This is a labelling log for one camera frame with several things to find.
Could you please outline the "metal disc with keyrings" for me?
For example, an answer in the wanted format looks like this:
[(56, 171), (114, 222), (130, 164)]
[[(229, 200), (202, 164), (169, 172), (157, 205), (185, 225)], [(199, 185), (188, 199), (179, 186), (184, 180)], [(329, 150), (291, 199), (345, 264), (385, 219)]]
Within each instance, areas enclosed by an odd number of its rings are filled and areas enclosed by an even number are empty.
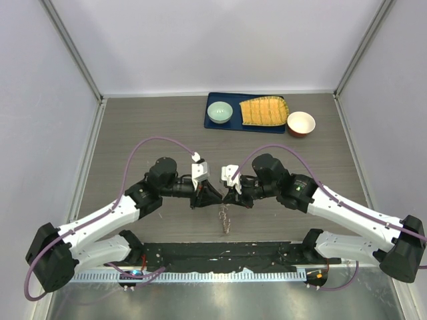
[(231, 230), (231, 219), (228, 215), (228, 205), (221, 204), (219, 206), (218, 217), (222, 226), (223, 234), (228, 235)]

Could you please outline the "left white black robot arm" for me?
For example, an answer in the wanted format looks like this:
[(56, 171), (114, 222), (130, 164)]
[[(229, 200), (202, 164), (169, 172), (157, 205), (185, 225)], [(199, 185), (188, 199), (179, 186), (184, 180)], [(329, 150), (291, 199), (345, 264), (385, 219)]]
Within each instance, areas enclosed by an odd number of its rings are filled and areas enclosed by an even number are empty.
[(209, 165), (204, 159), (192, 163), (190, 174), (183, 176), (178, 175), (172, 158), (158, 159), (141, 181), (109, 205), (60, 227), (46, 223), (38, 228), (25, 256), (30, 274), (51, 293), (85, 269), (120, 261), (137, 265), (143, 245), (131, 231), (102, 238), (153, 213), (162, 206), (164, 197), (188, 199), (192, 209), (220, 204), (222, 196), (208, 178)]

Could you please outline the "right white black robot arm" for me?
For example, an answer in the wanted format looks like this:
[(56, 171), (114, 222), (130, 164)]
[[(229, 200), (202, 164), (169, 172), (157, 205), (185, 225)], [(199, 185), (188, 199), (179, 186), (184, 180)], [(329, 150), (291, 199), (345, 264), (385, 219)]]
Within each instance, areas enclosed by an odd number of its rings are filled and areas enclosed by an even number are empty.
[(310, 230), (301, 247), (305, 261), (354, 260), (378, 266), (398, 281), (415, 281), (426, 249), (419, 218), (408, 215), (401, 219), (359, 205), (312, 177), (290, 173), (269, 153), (256, 157), (252, 169), (255, 175), (250, 177), (242, 175), (238, 165), (222, 167), (221, 180), (228, 188), (225, 203), (251, 208), (255, 201), (273, 197), (288, 209), (330, 220), (354, 232), (346, 236)]

